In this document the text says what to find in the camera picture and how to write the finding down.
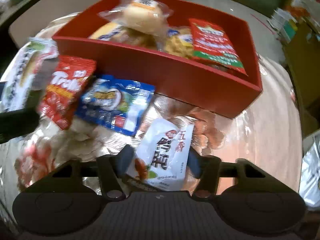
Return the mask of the white chicken snack packet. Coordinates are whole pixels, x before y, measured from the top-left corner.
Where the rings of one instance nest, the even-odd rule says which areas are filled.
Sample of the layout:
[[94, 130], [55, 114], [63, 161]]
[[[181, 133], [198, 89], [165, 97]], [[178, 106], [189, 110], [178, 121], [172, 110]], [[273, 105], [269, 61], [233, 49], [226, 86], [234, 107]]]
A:
[[143, 191], [179, 191], [183, 187], [194, 123], [153, 120], [136, 149], [124, 181]]

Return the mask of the floral satin tablecloth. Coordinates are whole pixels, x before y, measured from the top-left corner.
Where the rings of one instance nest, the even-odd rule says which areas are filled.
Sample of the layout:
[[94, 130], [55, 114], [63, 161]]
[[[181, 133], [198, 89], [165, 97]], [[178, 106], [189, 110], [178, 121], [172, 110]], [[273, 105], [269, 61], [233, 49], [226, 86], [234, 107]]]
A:
[[1, 204], [69, 160], [96, 161], [133, 149], [120, 182], [146, 191], [196, 191], [191, 152], [233, 163], [246, 159], [298, 190], [302, 165], [299, 113], [285, 69], [259, 57], [263, 91], [237, 117], [155, 93], [152, 86], [81, 71], [68, 115], [41, 109], [26, 135], [1, 144]]

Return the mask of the red cardboard box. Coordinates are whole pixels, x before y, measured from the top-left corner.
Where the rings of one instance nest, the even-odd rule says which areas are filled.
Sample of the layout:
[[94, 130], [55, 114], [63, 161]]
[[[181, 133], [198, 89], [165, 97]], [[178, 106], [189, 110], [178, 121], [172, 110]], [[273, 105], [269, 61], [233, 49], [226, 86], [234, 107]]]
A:
[[154, 85], [156, 92], [219, 115], [234, 118], [262, 92], [258, 57], [246, 21], [204, 5], [182, 0], [155, 0], [173, 10], [171, 26], [187, 25], [198, 18], [221, 26], [244, 64], [246, 75], [230, 74], [216, 68], [156, 50], [89, 36], [105, 20], [99, 13], [111, 10], [120, 0], [100, 0], [80, 13], [53, 35], [59, 53], [93, 59], [97, 71], [120, 79]]

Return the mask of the steamed cake packet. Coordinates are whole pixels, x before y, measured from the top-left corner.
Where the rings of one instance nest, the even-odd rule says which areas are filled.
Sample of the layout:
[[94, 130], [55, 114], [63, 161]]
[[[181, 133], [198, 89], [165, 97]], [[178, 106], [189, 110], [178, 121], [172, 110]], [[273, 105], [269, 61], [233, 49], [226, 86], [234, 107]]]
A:
[[167, 31], [167, 18], [171, 10], [166, 4], [155, 0], [120, 0], [111, 10], [99, 16], [141, 33], [163, 37]]

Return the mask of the red green snack packet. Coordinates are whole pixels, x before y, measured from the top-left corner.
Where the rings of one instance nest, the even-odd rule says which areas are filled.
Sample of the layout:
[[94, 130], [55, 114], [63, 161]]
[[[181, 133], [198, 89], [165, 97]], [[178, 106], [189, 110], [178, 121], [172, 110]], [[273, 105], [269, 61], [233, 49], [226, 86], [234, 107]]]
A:
[[196, 18], [190, 18], [189, 24], [193, 39], [194, 61], [247, 75], [239, 55], [223, 28]]

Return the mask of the waffle cookie packet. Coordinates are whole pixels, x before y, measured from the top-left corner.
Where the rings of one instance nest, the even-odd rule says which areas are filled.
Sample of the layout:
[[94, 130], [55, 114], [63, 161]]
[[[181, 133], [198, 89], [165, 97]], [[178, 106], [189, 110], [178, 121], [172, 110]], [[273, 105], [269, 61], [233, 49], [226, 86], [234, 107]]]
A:
[[163, 51], [185, 59], [193, 57], [193, 36], [190, 27], [169, 27]]

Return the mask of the beige side cabinet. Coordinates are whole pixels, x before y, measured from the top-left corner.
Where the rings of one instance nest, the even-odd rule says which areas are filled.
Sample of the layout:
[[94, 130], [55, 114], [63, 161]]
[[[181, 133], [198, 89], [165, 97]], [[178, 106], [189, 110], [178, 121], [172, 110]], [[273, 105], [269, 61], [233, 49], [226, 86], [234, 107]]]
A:
[[81, 12], [99, 0], [24, 0], [1, 15], [1, 37], [21, 48], [51, 21]]

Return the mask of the blue coconut candy bag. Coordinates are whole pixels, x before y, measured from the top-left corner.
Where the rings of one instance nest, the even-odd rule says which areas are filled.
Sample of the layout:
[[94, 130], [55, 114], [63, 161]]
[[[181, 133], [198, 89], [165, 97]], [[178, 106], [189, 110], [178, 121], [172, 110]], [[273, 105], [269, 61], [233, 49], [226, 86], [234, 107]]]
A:
[[80, 96], [75, 114], [92, 124], [135, 136], [155, 86], [102, 75]]

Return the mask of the brown wooden cabinet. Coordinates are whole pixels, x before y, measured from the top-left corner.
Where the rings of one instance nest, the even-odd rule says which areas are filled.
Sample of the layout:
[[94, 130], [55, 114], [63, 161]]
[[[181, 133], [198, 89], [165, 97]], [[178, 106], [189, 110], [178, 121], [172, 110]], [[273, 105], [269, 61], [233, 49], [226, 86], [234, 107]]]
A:
[[284, 47], [286, 70], [293, 83], [303, 137], [319, 129], [319, 31], [306, 19], [299, 22]]

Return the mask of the Horsh toast bread pack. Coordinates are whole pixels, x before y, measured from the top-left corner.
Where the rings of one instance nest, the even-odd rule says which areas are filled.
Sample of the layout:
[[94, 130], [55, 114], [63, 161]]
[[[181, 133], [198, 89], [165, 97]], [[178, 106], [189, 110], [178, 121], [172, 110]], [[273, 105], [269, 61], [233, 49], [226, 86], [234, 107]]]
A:
[[88, 38], [93, 40], [123, 43], [154, 50], [158, 49], [157, 41], [152, 35], [127, 28], [116, 22], [109, 22], [101, 26]]

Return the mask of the silver foil bag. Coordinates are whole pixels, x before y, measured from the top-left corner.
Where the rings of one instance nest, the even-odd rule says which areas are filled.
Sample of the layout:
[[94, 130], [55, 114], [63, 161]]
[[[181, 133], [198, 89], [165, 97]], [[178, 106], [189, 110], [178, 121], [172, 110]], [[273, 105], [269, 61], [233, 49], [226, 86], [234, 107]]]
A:
[[299, 194], [309, 210], [319, 211], [319, 137], [302, 159]]

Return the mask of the red Trolli candy bag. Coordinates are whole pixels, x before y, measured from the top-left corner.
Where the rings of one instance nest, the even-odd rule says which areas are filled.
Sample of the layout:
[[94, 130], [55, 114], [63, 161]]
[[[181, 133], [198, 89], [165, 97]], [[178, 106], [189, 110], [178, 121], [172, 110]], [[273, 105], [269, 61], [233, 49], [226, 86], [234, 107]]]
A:
[[60, 55], [39, 111], [62, 130], [71, 126], [78, 100], [96, 70], [92, 59]]

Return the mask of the Kaprons wafer pack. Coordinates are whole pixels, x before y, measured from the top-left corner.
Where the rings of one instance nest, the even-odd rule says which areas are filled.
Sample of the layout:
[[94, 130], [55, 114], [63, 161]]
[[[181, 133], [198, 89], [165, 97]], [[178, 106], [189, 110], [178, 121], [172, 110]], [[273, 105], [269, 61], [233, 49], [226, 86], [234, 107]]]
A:
[[37, 108], [57, 67], [58, 49], [52, 39], [32, 37], [8, 70], [1, 95], [1, 112]]

